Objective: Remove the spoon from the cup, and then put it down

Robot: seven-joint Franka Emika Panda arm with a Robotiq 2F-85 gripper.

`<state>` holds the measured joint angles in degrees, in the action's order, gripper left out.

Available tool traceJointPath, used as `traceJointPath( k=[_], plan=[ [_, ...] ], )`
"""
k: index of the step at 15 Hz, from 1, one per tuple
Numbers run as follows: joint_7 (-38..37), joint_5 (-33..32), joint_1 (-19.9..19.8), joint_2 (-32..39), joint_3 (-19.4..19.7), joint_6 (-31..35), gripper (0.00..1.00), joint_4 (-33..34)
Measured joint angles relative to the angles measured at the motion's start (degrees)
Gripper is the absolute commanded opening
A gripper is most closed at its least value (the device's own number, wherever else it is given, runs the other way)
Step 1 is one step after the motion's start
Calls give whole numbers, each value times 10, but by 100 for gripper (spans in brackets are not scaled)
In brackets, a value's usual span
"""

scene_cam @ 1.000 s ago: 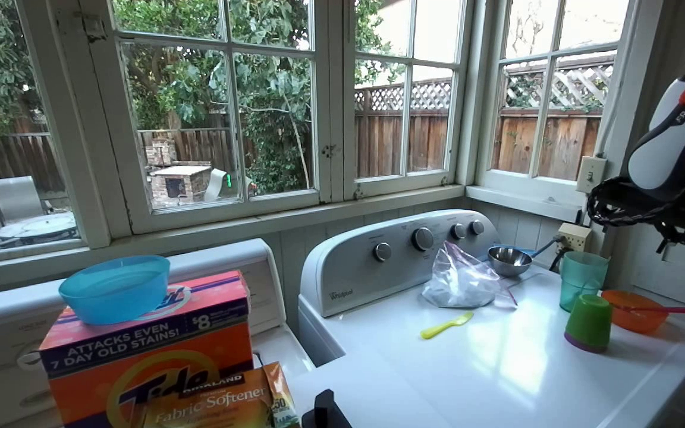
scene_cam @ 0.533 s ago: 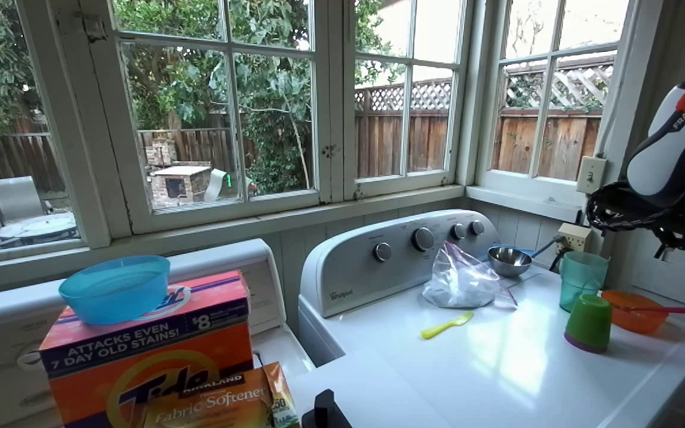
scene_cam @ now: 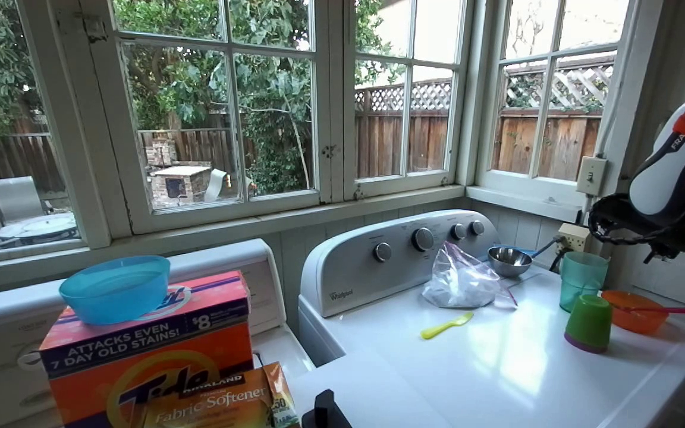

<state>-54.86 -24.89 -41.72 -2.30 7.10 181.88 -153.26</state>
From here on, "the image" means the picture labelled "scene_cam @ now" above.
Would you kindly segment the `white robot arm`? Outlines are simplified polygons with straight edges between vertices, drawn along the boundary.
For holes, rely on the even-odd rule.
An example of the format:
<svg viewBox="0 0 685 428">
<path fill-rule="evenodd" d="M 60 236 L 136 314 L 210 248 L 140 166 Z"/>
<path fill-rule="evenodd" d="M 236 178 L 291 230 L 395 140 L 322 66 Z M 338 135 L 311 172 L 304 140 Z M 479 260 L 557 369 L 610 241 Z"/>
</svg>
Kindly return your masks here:
<svg viewBox="0 0 685 428">
<path fill-rule="evenodd" d="M 658 130 L 627 189 L 593 204 L 587 228 L 601 243 L 648 245 L 648 261 L 685 252 L 685 101 Z"/>
</svg>

